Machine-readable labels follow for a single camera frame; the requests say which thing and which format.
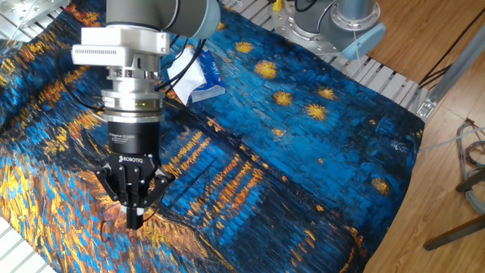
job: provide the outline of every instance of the cable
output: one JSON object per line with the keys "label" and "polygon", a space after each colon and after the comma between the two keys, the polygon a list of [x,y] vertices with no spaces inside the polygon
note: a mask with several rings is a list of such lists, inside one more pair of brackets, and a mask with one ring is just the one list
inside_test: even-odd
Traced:
{"label": "cable", "polygon": [[205,42],[206,40],[203,39],[201,41],[199,41],[199,44],[197,45],[197,49],[196,49],[196,52],[194,53],[194,56],[192,56],[192,59],[190,60],[190,62],[188,63],[187,66],[185,66],[185,68],[179,72],[179,74],[177,74],[175,77],[173,77],[172,79],[170,79],[169,81],[167,81],[166,83],[163,83],[161,84],[159,87],[155,88],[155,91],[160,91],[161,89],[171,85],[173,82],[177,81],[178,83],[178,80],[181,79],[185,73],[189,70],[190,66],[196,61],[196,59],[198,58],[200,52],[202,51],[202,49],[204,48],[204,45],[205,45]]}
{"label": "cable", "polygon": [[309,10],[311,7],[313,7],[313,5],[315,5],[316,2],[317,2],[317,0],[313,0],[313,2],[310,5],[308,5],[306,8],[300,9],[300,8],[298,8],[298,0],[295,0],[295,9],[298,12],[305,12],[305,11]]}
{"label": "cable", "polygon": [[456,140],[460,140],[460,139],[462,139],[463,137],[466,137],[466,136],[467,136],[467,135],[469,135],[469,134],[472,134],[472,133],[475,133],[475,132],[478,132],[478,131],[481,131],[481,130],[485,130],[485,127],[481,127],[481,128],[477,128],[477,129],[475,129],[475,130],[471,130],[470,132],[464,133],[464,134],[462,134],[462,135],[460,135],[460,136],[457,136],[457,137],[455,137],[455,138],[453,138],[453,139],[450,139],[450,140],[448,140],[448,141],[446,141],[446,142],[444,142],[444,143],[440,143],[440,144],[436,144],[436,145],[433,145],[433,146],[426,147],[426,148],[424,148],[424,149],[419,150],[419,152],[426,152],[426,151],[429,151],[429,150],[432,150],[432,149],[439,148],[439,147],[441,147],[441,146],[448,145],[448,144],[450,144],[450,143],[455,142]]}
{"label": "cable", "polygon": [[419,84],[418,84],[419,86],[421,84],[423,84],[423,82],[426,81],[430,77],[430,74],[438,67],[438,65],[440,65],[440,63],[446,58],[446,56],[455,48],[456,44],[458,44],[458,42],[468,32],[468,30],[470,29],[470,27],[473,26],[475,24],[475,22],[477,22],[477,20],[483,15],[483,13],[485,13],[485,8],[483,8],[481,10],[481,12],[467,25],[467,27],[458,36],[458,38],[455,40],[455,42],[449,47],[449,49],[445,52],[445,54],[443,54],[443,56],[441,56],[441,59],[433,66],[433,68],[431,68],[431,70],[429,70],[427,72],[426,76],[424,76],[423,79],[421,80],[421,82],[419,82]]}
{"label": "cable", "polygon": [[55,70],[58,73],[59,82],[61,82],[61,85],[74,98],[74,100],[76,100],[82,106],[84,106],[88,109],[91,109],[93,111],[104,111],[105,110],[104,107],[95,107],[95,106],[87,105],[86,103],[84,103],[81,99],[79,99],[76,95],[74,95],[74,93],[69,89],[69,86],[67,86],[67,84],[64,82],[64,75],[62,74],[61,65],[60,65],[61,56],[65,52],[69,52],[71,50],[72,50],[72,48],[61,49],[61,50],[58,51],[57,55],[55,56]]}
{"label": "cable", "polygon": [[422,83],[420,86],[419,86],[419,89],[423,89],[426,85],[432,83],[433,81],[437,80],[438,78],[444,76],[444,74],[446,74],[446,72],[448,72],[449,68],[451,67],[452,65],[450,64],[449,66],[443,68],[443,69],[440,69],[439,71],[437,72],[434,72],[432,73],[429,77],[431,78],[431,80],[428,80],[426,81],[425,83]]}
{"label": "cable", "polygon": [[170,48],[172,48],[173,45],[175,45],[175,42],[179,39],[180,35],[176,35],[175,38],[170,42]]}
{"label": "cable", "polygon": [[180,56],[182,56],[183,52],[185,51],[185,47],[187,46],[187,43],[189,41],[189,38],[185,39],[185,43],[183,44],[182,51],[175,57],[174,60],[167,62],[167,64],[164,64],[161,66],[161,69],[166,68],[167,66],[171,66]]}
{"label": "cable", "polygon": [[[471,132],[482,131],[482,129],[483,129],[483,128],[478,128],[478,129],[475,129],[471,132],[467,132],[467,133],[463,134],[463,130],[466,127],[469,127],[469,126],[476,127],[471,122],[466,121],[460,126],[460,128],[456,132],[456,135],[459,137],[458,138],[458,152],[460,154],[460,167],[462,169],[463,181],[467,180],[471,175],[475,174],[477,171],[480,170],[480,168],[474,168],[473,170],[471,170],[470,172],[467,173],[466,154],[465,154],[465,151],[463,150],[462,137],[467,136]],[[475,194],[473,189],[469,189],[469,190],[465,191],[465,197],[468,200],[468,202],[470,203],[470,206],[474,210],[476,210],[477,212],[479,212],[482,215],[485,215],[485,202],[483,202],[480,198],[478,198],[477,194]]]}
{"label": "cable", "polygon": [[423,89],[426,85],[432,83],[433,81],[437,80],[438,78],[442,77],[444,74],[446,74],[447,71],[442,71],[439,72],[435,77],[432,77],[431,80],[428,80],[426,83],[422,83],[419,86],[419,89]]}
{"label": "cable", "polygon": [[485,147],[485,141],[482,141],[482,140],[477,141],[477,142],[472,143],[470,146],[468,146],[467,149],[465,149],[465,158],[471,164],[476,165],[477,167],[480,167],[480,168],[485,168],[484,164],[479,163],[475,158],[471,157],[471,151],[473,151],[477,147],[482,147],[482,148]]}

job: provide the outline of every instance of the blue cloth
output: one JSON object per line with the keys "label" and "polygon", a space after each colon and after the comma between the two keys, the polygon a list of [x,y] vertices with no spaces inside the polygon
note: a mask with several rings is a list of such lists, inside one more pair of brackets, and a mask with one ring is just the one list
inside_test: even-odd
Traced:
{"label": "blue cloth", "polygon": [[[223,8],[206,48],[227,92],[188,107],[168,94],[159,156],[177,179],[155,216],[126,231],[92,173],[107,126],[56,82],[53,62],[104,9],[74,1],[4,51],[2,217],[57,271],[363,271],[402,203],[423,122]],[[61,66],[88,104],[111,85],[103,67],[67,54]]]}

